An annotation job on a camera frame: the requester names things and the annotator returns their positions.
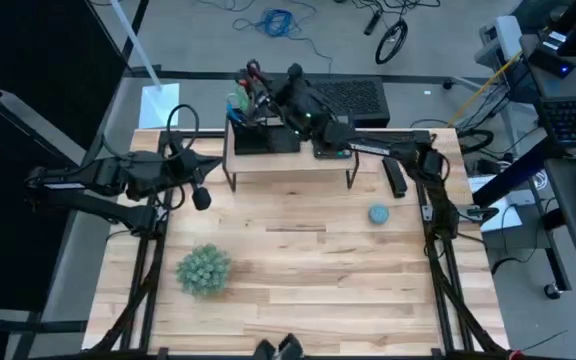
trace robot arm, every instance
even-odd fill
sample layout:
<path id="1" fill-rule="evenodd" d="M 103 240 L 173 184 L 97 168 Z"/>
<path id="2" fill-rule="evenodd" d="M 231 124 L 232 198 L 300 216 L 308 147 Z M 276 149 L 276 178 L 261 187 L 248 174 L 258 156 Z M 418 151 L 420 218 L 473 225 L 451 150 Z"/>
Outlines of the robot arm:
<path id="1" fill-rule="evenodd" d="M 248 110 L 249 120 L 267 107 L 304 141 L 333 151 L 349 149 L 398 160 L 406 174 L 426 190 L 432 205 L 428 215 L 431 231 L 442 239 L 457 236 L 459 213 L 448 199 L 441 175 L 445 157 L 432 148 L 428 131 L 388 132 L 384 138 L 355 131 L 337 121 L 328 99 L 310 86 L 298 64 L 288 69 L 286 79 L 271 80 L 255 60 L 249 61 L 242 73 L 246 74 L 247 91 L 254 104 Z"/>
<path id="2" fill-rule="evenodd" d="M 149 151 L 94 160 L 76 169 L 33 169 L 25 181 L 29 200 L 35 206 L 61 206 L 98 215 L 111 222 L 123 223 L 133 235 L 149 238 L 158 233 L 163 215 L 158 207 L 122 206 L 84 194 L 90 190 L 102 196 L 126 193 L 139 201 L 159 192 L 191 184 L 197 210 L 210 206 L 208 190 L 200 185 L 205 176 L 221 162 L 220 157 L 203 156 L 181 144 L 170 142 L 171 155 L 163 157 Z"/>

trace white paper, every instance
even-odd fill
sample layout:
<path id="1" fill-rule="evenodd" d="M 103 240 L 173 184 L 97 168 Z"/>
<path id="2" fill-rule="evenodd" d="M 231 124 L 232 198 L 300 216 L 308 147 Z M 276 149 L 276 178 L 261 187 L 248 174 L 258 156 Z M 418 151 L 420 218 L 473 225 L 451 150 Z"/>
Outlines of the white paper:
<path id="1" fill-rule="evenodd" d="M 489 175 L 469 178 L 468 183 L 470 184 L 470 190 L 472 192 L 479 190 L 494 177 L 494 175 Z M 487 232 L 501 229 L 501 216 L 504 214 L 504 211 L 506 211 L 509 205 L 510 204 L 508 203 L 508 199 L 506 199 L 506 197 L 503 197 L 492 204 L 490 207 L 499 209 L 499 213 L 481 225 L 481 231 Z M 521 219 L 519 218 L 519 214 L 517 214 L 517 210 L 512 207 L 506 211 L 506 216 L 504 218 L 504 229 L 515 226 L 521 226 Z"/>
<path id="2" fill-rule="evenodd" d="M 157 86 L 144 86 L 141 89 L 139 128 L 166 126 L 170 111 L 177 105 L 179 105 L 179 84 L 162 85 L 161 90 Z M 178 118 L 179 112 L 175 112 L 171 126 L 177 126 Z"/>

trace black clamp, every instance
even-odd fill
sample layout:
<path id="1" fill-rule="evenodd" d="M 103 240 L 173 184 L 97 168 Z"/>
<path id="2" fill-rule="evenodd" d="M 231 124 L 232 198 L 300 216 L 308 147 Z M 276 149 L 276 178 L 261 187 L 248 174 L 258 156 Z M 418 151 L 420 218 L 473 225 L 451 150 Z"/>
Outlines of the black clamp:
<path id="1" fill-rule="evenodd" d="M 272 346 L 268 340 L 262 340 L 252 355 L 253 360 L 297 360 L 303 357 L 304 349 L 293 334 L 288 334 L 279 348 Z"/>

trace wooden table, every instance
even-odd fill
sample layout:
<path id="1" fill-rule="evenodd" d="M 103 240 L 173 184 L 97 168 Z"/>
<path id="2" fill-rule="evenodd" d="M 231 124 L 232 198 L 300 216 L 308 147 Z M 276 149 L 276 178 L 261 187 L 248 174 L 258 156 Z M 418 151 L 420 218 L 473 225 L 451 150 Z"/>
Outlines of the wooden table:
<path id="1" fill-rule="evenodd" d="M 451 200 L 472 203 L 454 130 L 432 132 L 435 147 L 452 165 L 446 182 Z M 138 130 L 132 150 L 155 151 L 158 137 L 158 131 Z M 197 139 L 193 149 L 221 155 L 223 139 Z M 288 333 L 308 355 L 428 355 L 433 347 L 443 348 L 410 179 L 406 196 L 394 199 L 381 158 L 362 154 L 350 190 L 338 173 L 326 171 L 240 174 L 238 180 L 232 193 L 216 169 L 205 183 L 210 209 L 198 212 L 186 204 L 172 213 L 150 353 L 168 347 L 173 354 L 250 355 L 261 339 L 277 343 Z M 130 203 L 125 197 L 119 201 Z M 376 203 L 390 208 L 384 225 L 368 220 L 368 208 Z M 481 237 L 474 224 L 462 223 L 460 232 Z M 193 247 L 206 243 L 230 253 L 232 276 L 222 295 L 194 299 L 181 292 L 175 269 Z M 125 307 L 137 246 L 129 235 L 108 241 L 83 348 L 99 341 Z M 454 248 L 467 305 L 507 347 L 483 245 L 458 238 Z M 452 306 L 449 310 L 459 348 Z"/>

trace metal bracket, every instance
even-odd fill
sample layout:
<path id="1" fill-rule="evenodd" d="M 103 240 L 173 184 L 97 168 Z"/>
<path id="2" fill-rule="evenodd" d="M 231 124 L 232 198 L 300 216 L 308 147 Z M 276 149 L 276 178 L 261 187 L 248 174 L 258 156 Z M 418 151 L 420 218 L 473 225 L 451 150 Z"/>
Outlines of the metal bracket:
<path id="1" fill-rule="evenodd" d="M 459 215 L 461 215 L 461 220 L 472 221 L 479 224 L 485 223 L 499 212 L 497 208 L 481 209 L 479 205 L 455 205 L 455 207 Z M 422 205 L 421 214 L 424 222 L 432 221 L 432 205 Z"/>

